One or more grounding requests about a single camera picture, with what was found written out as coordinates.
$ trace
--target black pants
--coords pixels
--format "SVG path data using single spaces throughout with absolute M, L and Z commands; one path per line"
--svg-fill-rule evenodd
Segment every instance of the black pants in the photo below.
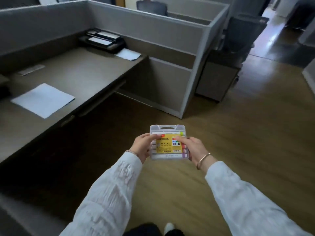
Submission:
M 123 236 L 163 236 L 159 228 L 154 223 L 142 224 L 128 232 Z M 179 229 L 169 231 L 165 236 L 184 236 L 183 232 Z

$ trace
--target yellow label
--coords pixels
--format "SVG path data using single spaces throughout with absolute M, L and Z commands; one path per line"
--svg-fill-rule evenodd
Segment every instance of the yellow label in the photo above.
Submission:
M 183 153 L 181 143 L 175 139 L 176 136 L 179 134 L 163 134 L 160 139 L 156 140 L 157 154 Z

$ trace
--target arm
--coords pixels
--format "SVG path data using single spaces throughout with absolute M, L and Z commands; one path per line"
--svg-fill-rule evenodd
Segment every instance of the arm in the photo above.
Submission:
M 60 236 L 121 236 L 130 218 L 132 195 L 149 156 L 150 143 L 160 137 L 149 133 L 137 137 L 131 152 L 125 152 L 93 183 Z
M 199 139 L 179 137 L 197 165 L 208 151 Z M 206 181 L 233 236 L 310 236 L 253 185 L 242 181 L 222 161 L 208 156 L 201 162 Z

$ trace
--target white shirt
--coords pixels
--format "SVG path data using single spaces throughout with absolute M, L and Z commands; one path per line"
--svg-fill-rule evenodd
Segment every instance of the white shirt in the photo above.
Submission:
M 73 222 L 60 236 L 121 236 L 130 218 L 132 194 L 141 169 L 137 156 L 124 153 L 94 182 Z M 224 162 L 214 163 L 205 179 L 233 236 L 311 235 Z

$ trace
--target shoe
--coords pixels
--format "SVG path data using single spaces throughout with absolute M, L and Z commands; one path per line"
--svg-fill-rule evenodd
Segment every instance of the shoe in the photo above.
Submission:
M 164 235 L 173 229 L 175 229 L 175 226 L 172 223 L 167 223 L 164 228 Z

